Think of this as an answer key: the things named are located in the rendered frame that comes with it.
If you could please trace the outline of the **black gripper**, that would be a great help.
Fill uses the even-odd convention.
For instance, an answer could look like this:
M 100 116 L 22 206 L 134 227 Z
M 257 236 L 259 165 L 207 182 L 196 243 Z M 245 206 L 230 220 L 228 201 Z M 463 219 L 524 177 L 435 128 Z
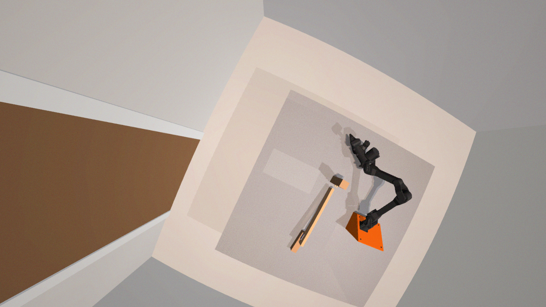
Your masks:
M 357 158 L 363 154 L 366 154 L 365 150 L 363 150 L 360 147 L 361 140 L 354 138 L 353 135 L 351 134 L 349 134 L 349 136 L 350 136 L 350 144 L 351 144 L 352 152 L 357 156 Z

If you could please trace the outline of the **long wooden rail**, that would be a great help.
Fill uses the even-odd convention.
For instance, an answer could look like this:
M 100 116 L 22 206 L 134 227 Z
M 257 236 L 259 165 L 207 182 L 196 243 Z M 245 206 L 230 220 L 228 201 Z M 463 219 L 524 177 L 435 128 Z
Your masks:
M 315 212 L 312 220 L 310 221 L 306 231 L 304 232 L 304 236 L 302 239 L 299 240 L 299 244 L 300 246 L 304 246 L 306 240 L 308 239 L 309 235 L 311 234 L 314 226 L 316 225 L 319 217 L 321 216 L 321 213 L 322 211 L 325 209 L 325 206 L 327 204 L 327 202 L 329 201 L 330 199 L 330 196 L 333 194 L 333 191 L 334 189 L 333 188 L 330 188 L 326 191 L 326 194 L 325 196 L 323 197 L 322 201 L 321 201 L 321 204 L 319 205 L 317 211 Z

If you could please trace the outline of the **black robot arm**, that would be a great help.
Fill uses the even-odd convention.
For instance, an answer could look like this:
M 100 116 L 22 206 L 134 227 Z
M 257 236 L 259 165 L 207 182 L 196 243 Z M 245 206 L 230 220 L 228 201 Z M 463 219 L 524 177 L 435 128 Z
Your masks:
M 366 215 L 366 220 L 360 221 L 360 230 L 368 232 L 378 223 L 378 219 L 385 213 L 393 209 L 394 207 L 408 202 L 412 198 L 411 192 L 404 184 L 401 178 L 392 176 L 389 173 L 381 171 L 376 166 L 376 160 L 380 157 L 380 153 L 377 148 L 371 148 L 366 154 L 358 157 L 365 174 L 380 177 L 381 179 L 394 184 L 396 197 L 390 203 L 380 208 L 380 210 L 373 210 Z M 371 165 L 370 165 L 371 164 Z

